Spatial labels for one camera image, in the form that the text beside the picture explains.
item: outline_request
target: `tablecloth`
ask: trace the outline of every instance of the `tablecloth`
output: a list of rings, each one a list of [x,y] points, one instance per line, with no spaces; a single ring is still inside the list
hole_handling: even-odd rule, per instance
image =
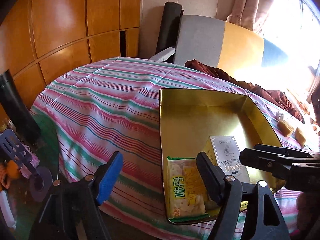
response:
[[[236,85],[184,66],[117,57],[78,67],[38,95],[33,114],[46,114],[57,126],[60,170],[78,181],[105,164],[114,151],[124,155],[123,170],[109,201],[101,210],[161,239],[206,239],[213,222],[175,226],[165,217],[159,136],[159,90],[195,88],[249,96],[276,131],[283,146],[298,147],[293,137],[277,129],[279,107]],[[318,150],[317,137],[307,141]],[[299,192],[282,189],[276,200],[289,231],[296,229]],[[234,239],[240,239],[245,212],[238,218]]]

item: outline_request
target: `metal bolt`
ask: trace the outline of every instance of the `metal bolt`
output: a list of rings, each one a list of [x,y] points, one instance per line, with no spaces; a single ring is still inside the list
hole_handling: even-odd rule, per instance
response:
[[[52,183],[54,186],[59,186],[61,184],[61,181],[60,180],[55,180],[53,183]]]
[[[267,186],[267,183],[266,183],[264,180],[260,180],[260,181],[259,181],[259,185],[260,185],[261,187],[266,187],[266,186]]]
[[[84,179],[86,181],[92,181],[94,179],[94,176],[92,174],[89,174],[89,175],[85,176]]]
[[[234,177],[234,176],[231,176],[231,175],[227,175],[227,176],[226,176],[226,180],[227,180],[227,181],[235,181],[235,177]]]

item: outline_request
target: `bread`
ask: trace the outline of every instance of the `bread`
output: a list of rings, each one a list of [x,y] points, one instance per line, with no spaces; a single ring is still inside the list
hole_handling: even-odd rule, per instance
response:
[[[297,129],[296,129],[295,137],[296,137],[296,140],[298,141],[298,143],[301,145],[301,147],[304,147],[307,140],[306,140],[306,137],[303,134],[302,130],[299,127],[297,127]]]
[[[279,121],[278,127],[282,135],[285,137],[290,136],[294,131],[294,127],[292,127],[292,125],[286,120]]]

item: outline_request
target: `brown cloth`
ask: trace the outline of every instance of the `brown cloth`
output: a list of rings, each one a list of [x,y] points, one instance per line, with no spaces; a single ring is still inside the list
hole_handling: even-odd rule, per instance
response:
[[[250,92],[268,100],[269,102],[279,106],[283,110],[290,113],[292,116],[302,121],[301,114],[292,106],[291,102],[287,99],[285,94],[279,90],[264,90],[259,85],[252,85],[251,83],[246,83],[244,81],[237,81],[234,78],[230,77],[226,72],[219,68],[210,67],[197,60],[189,60],[185,63],[185,66],[192,68],[194,70],[201,71],[208,74],[209,76],[219,78],[225,81],[229,81],[241,88],[247,89]]]

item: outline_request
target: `black cylinder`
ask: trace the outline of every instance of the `black cylinder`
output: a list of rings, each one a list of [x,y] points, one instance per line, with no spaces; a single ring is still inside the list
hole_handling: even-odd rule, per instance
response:
[[[35,143],[40,136],[40,128],[23,104],[9,70],[0,75],[0,103],[17,132],[29,143]]]
[[[182,5],[175,2],[164,4],[156,54],[169,47],[175,47],[178,38]]]

